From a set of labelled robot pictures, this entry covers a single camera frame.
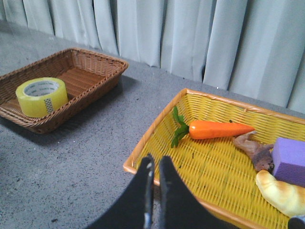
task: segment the purple sponge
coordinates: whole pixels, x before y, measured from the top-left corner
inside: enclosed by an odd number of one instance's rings
[[[305,187],[305,142],[279,137],[272,158],[277,180]]]

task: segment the curtain fold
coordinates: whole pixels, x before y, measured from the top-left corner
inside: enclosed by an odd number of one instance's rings
[[[0,20],[6,21],[5,9],[2,0],[0,0]]]
[[[169,0],[167,3],[161,67],[180,77],[202,81],[215,1],[191,2]]]
[[[54,34],[47,0],[23,0],[28,27],[48,34]]]
[[[118,0],[119,53],[150,66],[160,66],[163,1]]]
[[[102,50],[118,55],[118,48],[108,0],[94,0],[94,16]]]
[[[305,50],[300,64],[300,68],[296,75],[294,88],[292,90],[288,108],[301,113],[305,113]]]
[[[218,0],[203,83],[228,89],[247,6],[245,0]]]
[[[0,20],[305,113],[305,1],[0,0]]]
[[[101,48],[92,0],[51,0],[50,7],[57,37]]]
[[[287,106],[305,45],[305,1],[254,1],[229,90]]]
[[[22,0],[2,0],[6,20],[21,26],[28,26]]]

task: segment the carrot leaves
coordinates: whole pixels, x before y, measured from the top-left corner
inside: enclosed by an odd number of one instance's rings
[[[178,115],[178,108],[173,108],[173,118],[180,124],[180,127],[174,132],[174,138],[172,140],[171,148],[178,146],[179,140],[181,140],[186,134],[189,133],[189,126],[184,122],[184,116]]]

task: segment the woven pattern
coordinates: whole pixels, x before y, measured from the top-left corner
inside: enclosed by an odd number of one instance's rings
[[[0,76],[0,116],[35,133],[51,132],[109,92],[127,67],[126,61],[89,50],[72,48],[57,52]],[[15,91],[25,81],[40,77],[62,79],[69,102],[45,117],[30,118],[22,113]]]
[[[172,116],[174,105],[187,124],[195,119],[248,124],[258,132],[253,140],[265,144],[278,137],[305,141],[305,120],[185,89],[163,110],[124,164],[126,171],[134,173],[151,153],[159,184],[159,161],[169,155],[192,193],[220,218],[241,228],[285,229],[289,218],[261,196],[251,160],[235,148],[232,137],[192,140],[187,135],[177,148],[170,147],[178,127]]]

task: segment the orange carrot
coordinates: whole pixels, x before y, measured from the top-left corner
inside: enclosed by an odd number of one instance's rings
[[[189,134],[192,139],[207,139],[243,135],[254,128],[241,123],[218,123],[195,120],[190,123]]]
[[[219,123],[205,120],[195,120],[188,126],[184,122],[183,115],[178,115],[178,108],[173,108],[173,117],[180,124],[174,133],[171,147],[178,146],[178,141],[186,134],[192,139],[208,139],[215,137],[236,136],[253,131],[254,128],[241,123]]]

